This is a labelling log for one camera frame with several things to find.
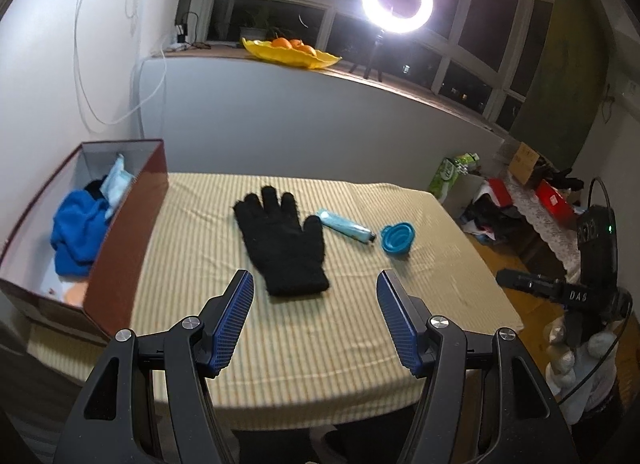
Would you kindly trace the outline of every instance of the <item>cardboard box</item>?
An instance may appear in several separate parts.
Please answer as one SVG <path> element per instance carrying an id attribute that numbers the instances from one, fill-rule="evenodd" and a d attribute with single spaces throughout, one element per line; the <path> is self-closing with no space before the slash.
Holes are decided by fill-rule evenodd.
<path id="1" fill-rule="evenodd" d="M 452 219 L 459 219 L 474 197 L 477 195 L 484 177 L 471 173 L 461 173 L 453 184 L 447 197 L 441 202 L 442 207 Z"/>
<path id="2" fill-rule="evenodd" d="M 529 182 L 539 159 L 540 154 L 525 143 L 520 143 L 520 147 L 509 165 L 509 172 L 522 186 L 525 186 Z"/>
<path id="3" fill-rule="evenodd" d="M 50 245 L 53 216 L 62 200 L 106 175 L 118 154 L 134 176 L 111 219 L 86 279 L 84 299 L 66 303 L 68 282 L 55 274 Z M 82 143 L 31 200 L 0 253 L 0 290 L 31 321 L 105 345 L 130 325 L 146 245 L 168 189 L 160 139 Z"/>

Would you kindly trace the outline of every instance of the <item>toothpaste tube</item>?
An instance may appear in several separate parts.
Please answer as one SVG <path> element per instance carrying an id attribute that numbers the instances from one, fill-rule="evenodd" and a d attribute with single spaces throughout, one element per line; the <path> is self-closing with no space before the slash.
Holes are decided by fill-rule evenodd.
<path id="1" fill-rule="evenodd" d="M 324 224 L 325 226 L 328 226 L 329 228 L 334 229 L 337 232 L 342 233 L 343 235 L 347 235 L 347 237 L 356 239 L 357 241 L 360 241 L 364 244 L 373 242 L 376 239 L 376 234 L 370 229 L 367 229 L 352 220 L 332 213 L 329 210 L 321 208 L 318 210 L 318 213 L 316 213 L 316 215 L 318 215 L 318 217 L 320 218 L 320 222 L 322 222 L 322 224 Z"/>

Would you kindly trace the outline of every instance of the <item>glove cuff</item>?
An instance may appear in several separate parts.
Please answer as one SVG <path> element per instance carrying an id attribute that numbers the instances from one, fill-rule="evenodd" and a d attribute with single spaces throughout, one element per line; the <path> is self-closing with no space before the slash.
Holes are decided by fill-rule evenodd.
<path id="1" fill-rule="evenodd" d="M 329 288 L 322 266 L 311 264 L 294 264 L 279 267 L 277 271 L 272 268 L 264 274 L 267 284 L 267 292 L 272 297 L 300 297 L 322 293 Z"/>

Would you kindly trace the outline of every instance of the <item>glove finger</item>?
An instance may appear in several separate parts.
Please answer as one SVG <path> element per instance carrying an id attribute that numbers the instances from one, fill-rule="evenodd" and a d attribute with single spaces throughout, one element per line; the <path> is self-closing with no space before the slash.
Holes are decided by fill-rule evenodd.
<path id="1" fill-rule="evenodd" d="M 282 194 L 280 203 L 280 209 L 282 214 L 294 225 L 300 227 L 300 219 L 298 218 L 298 206 L 296 205 L 296 198 L 293 197 L 288 191 Z"/>
<path id="2" fill-rule="evenodd" d="M 273 186 L 263 186 L 262 205 L 268 216 L 280 215 L 280 203 L 278 202 L 278 192 Z"/>
<path id="3" fill-rule="evenodd" d="M 234 205 L 234 215 L 236 216 L 236 222 L 242 231 L 244 231 L 244 228 L 254 219 L 250 206 L 242 200 L 239 200 Z"/>
<path id="4" fill-rule="evenodd" d="M 324 238 L 322 237 L 322 222 L 317 215 L 309 215 L 303 226 L 307 245 L 312 257 L 322 262 L 324 260 Z"/>
<path id="5" fill-rule="evenodd" d="M 610 346 L 616 340 L 616 335 L 609 330 L 603 330 L 591 336 L 587 342 L 587 352 L 590 356 L 600 359 L 606 354 Z M 615 347 L 610 353 L 610 357 L 615 357 L 618 347 Z"/>
<path id="6" fill-rule="evenodd" d="M 543 329 L 545 340 L 551 345 L 560 345 L 566 339 L 566 328 L 564 327 L 564 317 L 556 318 Z"/>
<path id="7" fill-rule="evenodd" d="M 551 393 L 557 396 L 561 388 L 570 388 L 576 382 L 575 371 L 571 369 L 567 374 L 556 374 L 548 364 L 545 369 L 545 380 Z"/>
<path id="8" fill-rule="evenodd" d="M 264 217 L 264 209 L 260 199 L 254 193 L 244 196 L 244 205 L 253 218 Z"/>
<path id="9" fill-rule="evenodd" d="M 566 374 L 574 368 L 575 354 L 566 345 L 549 345 L 546 354 L 551 360 L 551 366 L 556 374 Z"/>

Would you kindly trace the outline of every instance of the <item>ring light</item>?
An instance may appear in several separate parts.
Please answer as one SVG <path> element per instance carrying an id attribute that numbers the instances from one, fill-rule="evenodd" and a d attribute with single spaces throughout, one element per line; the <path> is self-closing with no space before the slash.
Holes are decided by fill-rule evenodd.
<path id="1" fill-rule="evenodd" d="M 420 0 L 417 13 L 408 19 L 394 16 L 384 9 L 378 0 L 362 0 L 362 7 L 366 16 L 375 25 L 393 33 L 407 33 L 422 27 L 433 11 L 433 0 Z"/>

